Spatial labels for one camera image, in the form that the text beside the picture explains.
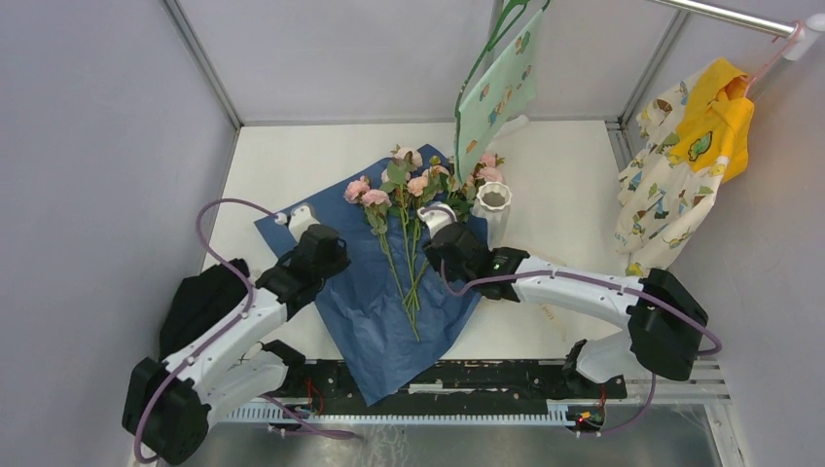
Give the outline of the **pink flower bunch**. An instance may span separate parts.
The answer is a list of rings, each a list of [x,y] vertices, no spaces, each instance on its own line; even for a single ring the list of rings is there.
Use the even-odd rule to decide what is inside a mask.
[[[402,284],[397,262],[394,261],[416,324],[416,315],[421,307],[418,287],[429,266],[418,254],[419,242],[423,238],[423,223],[417,219],[416,210],[438,200],[447,204],[458,220],[467,220],[478,188],[485,182],[503,180],[501,166],[505,159],[496,153],[486,152],[467,178],[461,179],[457,175],[456,164],[452,161],[443,162],[440,157],[433,156],[426,162],[420,151],[401,146],[397,146],[391,154],[392,159],[380,174],[380,184],[376,189],[390,194],[392,201],[388,239],[390,221],[396,220],[400,225],[402,259],[410,274],[408,286]]]

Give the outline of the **blue wrapping paper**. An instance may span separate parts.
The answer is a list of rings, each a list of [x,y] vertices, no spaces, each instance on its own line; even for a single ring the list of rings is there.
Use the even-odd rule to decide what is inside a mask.
[[[345,201],[344,178],[305,198],[322,224],[345,241],[351,261],[329,279],[315,306],[369,406],[433,366],[456,342],[481,301],[477,292],[450,294],[435,268],[416,258],[420,308],[411,321],[402,305],[410,285],[405,240],[396,217],[382,252],[364,210]]]

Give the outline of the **separated pink rose stem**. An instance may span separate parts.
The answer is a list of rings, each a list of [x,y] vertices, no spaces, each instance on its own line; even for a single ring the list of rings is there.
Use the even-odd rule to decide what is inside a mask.
[[[387,236],[389,232],[389,210],[392,207],[390,194],[381,189],[374,189],[371,186],[371,180],[366,175],[361,175],[347,184],[343,198],[348,203],[357,204],[363,208],[371,233],[377,238],[380,250],[389,264],[391,276],[399,292],[401,305],[407,315],[414,338],[416,341],[420,341],[413,311],[411,305],[407,302],[407,295],[401,284]]]

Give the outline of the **cream ribbon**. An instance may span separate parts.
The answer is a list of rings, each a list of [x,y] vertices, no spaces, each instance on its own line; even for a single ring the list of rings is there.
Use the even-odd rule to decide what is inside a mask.
[[[556,323],[556,313],[549,305],[540,305],[540,308],[545,313],[550,322]]]

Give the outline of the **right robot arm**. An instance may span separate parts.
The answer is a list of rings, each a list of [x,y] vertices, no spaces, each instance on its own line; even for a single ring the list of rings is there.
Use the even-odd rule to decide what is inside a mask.
[[[423,251],[445,283],[463,282],[461,294],[556,305],[617,327],[611,336],[575,344],[568,354],[561,381],[575,397],[637,369],[686,381],[704,353],[700,345],[709,336],[708,315],[665,269],[652,269],[645,277],[582,272],[525,250],[490,249],[458,223],[436,230]]]

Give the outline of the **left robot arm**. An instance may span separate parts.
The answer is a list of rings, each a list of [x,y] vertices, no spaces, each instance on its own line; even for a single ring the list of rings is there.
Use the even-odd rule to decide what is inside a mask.
[[[246,402],[276,390],[294,396],[305,369],[272,350],[241,363],[252,345],[311,304],[350,264],[338,232],[309,225],[297,245],[266,270],[225,317],[181,350],[132,370],[122,418],[138,461],[178,465],[209,430]]]

